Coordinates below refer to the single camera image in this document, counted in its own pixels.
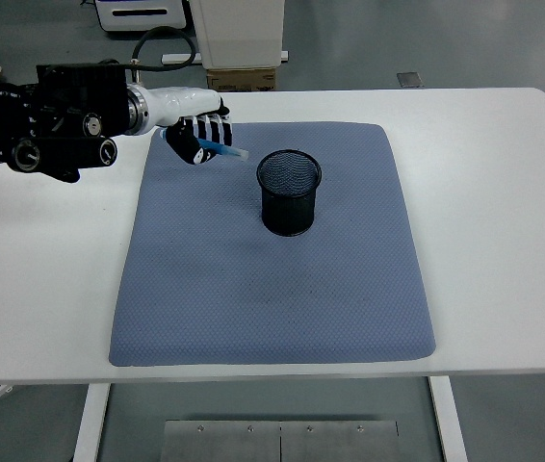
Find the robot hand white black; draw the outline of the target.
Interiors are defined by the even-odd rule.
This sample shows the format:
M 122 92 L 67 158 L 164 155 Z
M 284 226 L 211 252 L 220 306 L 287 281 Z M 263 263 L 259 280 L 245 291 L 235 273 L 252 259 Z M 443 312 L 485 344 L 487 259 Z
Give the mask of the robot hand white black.
M 166 143 L 187 164 L 200 165 L 212 160 L 216 153 L 202 147 L 194 130 L 185 125 L 187 118 L 217 116 L 228 119 L 229 109 L 215 90 L 171 87 L 146 90 L 143 111 L 143 133 L 155 127 L 166 129 Z

